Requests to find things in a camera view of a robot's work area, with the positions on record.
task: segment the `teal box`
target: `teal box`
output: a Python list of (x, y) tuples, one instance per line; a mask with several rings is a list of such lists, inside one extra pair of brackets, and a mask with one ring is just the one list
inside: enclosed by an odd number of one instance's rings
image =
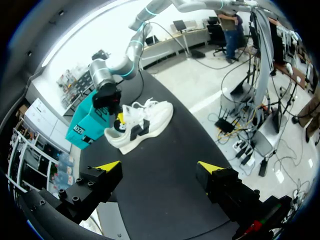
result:
[(85, 149), (98, 140), (105, 128), (110, 127), (108, 109), (93, 107), (92, 98), (96, 93), (97, 91), (93, 91), (79, 104), (66, 134), (66, 139), (80, 149)]

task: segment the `person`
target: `person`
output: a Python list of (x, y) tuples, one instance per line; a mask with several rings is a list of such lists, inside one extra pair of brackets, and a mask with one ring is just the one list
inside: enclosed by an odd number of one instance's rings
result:
[(246, 46), (246, 39), (245, 39), (245, 34), (244, 34), (244, 27), (242, 24), (244, 21), (239, 15), (235, 15), (238, 19), (238, 24), (236, 25), (236, 30), (238, 32), (238, 38), (237, 38), (237, 48), (244, 48)]
[(235, 58), (235, 50), (238, 47), (238, 18), (233, 14), (228, 14), (224, 11), (215, 11), (219, 22), (221, 24), (222, 30), (224, 32), (224, 37), (226, 41), (226, 61), (232, 64), (233, 61), (237, 61)]
[(320, 83), (318, 82), (313, 98), (304, 106), (298, 117), (292, 117), (293, 124), (305, 127), (310, 124), (305, 131), (305, 141), (308, 143), (315, 131), (320, 127)]

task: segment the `shoe sole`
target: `shoe sole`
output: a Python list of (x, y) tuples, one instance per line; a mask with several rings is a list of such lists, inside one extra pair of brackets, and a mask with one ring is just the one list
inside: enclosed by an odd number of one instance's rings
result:
[(135, 149), (143, 140), (158, 137), (166, 129), (166, 127), (170, 123), (173, 115), (174, 115), (174, 110), (172, 109), (170, 116), (167, 118), (167, 120), (165, 120), (165, 122), (163, 122), (163, 124), (157, 130), (154, 130), (153, 132), (147, 133), (142, 136), (138, 135), (134, 141), (130, 142), (129, 144), (127, 144), (123, 147), (120, 147), (119, 148), (120, 152), (123, 155), (126, 155), (127, 153), (129, 153), (133, 149)]

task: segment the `black table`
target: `black table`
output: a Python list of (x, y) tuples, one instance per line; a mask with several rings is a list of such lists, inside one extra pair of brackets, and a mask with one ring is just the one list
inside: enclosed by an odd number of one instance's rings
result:
[[(209, 201), (195, 177), (198, 161), (224, 168), (228, 161), (188, 109), (148, 72), (142, 75), (138, 101), (171, 102), (170, 124), (126, 155), (101, 137), (82, 151), (80, 170), (122, 162), (123, 179), (114, 195), (131, 240), (231, 239), (237, 225)], [(141, 77), (121, 87), (122, 104), (129, 104), (139, 95)]]

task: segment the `white sneaker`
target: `white sneaker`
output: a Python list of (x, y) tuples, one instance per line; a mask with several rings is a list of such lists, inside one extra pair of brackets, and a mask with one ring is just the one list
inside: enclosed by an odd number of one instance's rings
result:
[(118, 132), (113, 127), (106, 128), (104, 135), (108, 142), (124, 155), (136, 148), (143, 140), (159, 136), (174, 114), (174, 106), (170, 102), (153, 101), (152, 98), (148, 99), (144, 105), (134, 102), (132, 106), (123, 105), (122, 109), (125, 132)]

